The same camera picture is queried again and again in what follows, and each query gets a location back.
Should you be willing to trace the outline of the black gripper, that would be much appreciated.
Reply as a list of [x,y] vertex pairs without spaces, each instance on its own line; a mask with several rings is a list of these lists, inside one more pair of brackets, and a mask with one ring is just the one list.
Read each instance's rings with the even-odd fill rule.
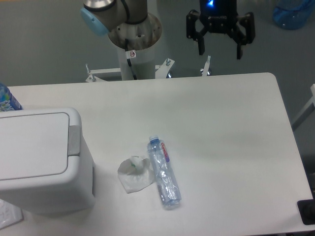
[[[211,33],[227,33],[237,44],[236,57],[241,59],[242,46],[251,44],[255,39],[254,13],[248,12],[238,16],[236,0],[200,0],[200,13],[192,9],[186,16],[186,35],[198,44],[199,54],[205,52],[204,35]],[[196,30],[196,21],[203,25],[201,31]]]

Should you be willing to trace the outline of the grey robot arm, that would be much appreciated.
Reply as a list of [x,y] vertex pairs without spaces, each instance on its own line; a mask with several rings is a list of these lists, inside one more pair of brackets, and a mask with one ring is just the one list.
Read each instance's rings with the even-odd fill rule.
[[[199,6],[199,11],[192,9],[186,16],[186,37],[198,43],[199,54],[205,52],[206,33],[227,34],[237,44],[240,59],[242,46],[255,38],[254,14],[238,15],[235,0],[201,0]],[[159,20],[148,12],[145,0],[87,0],[80,14],[91,31],[108,35],[126,51],[150,48],[162,33]]]

